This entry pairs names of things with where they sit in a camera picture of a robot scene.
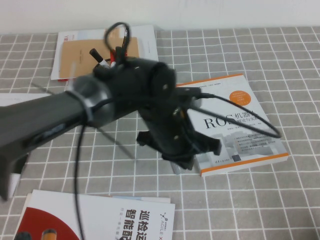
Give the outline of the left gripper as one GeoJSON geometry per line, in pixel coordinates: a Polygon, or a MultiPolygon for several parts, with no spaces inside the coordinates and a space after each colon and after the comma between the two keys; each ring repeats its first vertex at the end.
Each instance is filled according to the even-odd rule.
{"type": "Polygon", "coordinates": [[[163,160],[191,171],[195,155],[221,154],[221,141],[197,132],[185,109],[142,108],[138,112],[148,128],[138,134],[138,143],[160,152],[163,160]]]}

